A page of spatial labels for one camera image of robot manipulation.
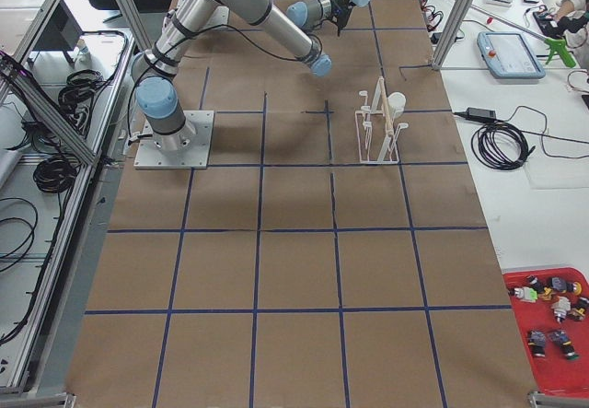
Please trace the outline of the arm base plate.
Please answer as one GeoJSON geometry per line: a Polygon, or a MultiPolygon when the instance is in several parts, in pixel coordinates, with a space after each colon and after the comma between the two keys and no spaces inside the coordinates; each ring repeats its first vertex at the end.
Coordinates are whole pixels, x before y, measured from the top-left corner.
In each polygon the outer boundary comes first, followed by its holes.
{"type": "Polygon", "coordinates": [[[144,122],[134,167],[136,169],[207,169],[214,111],[184,111],[185,124],[176,134],[155,133],[149,121],[144,122]]]}

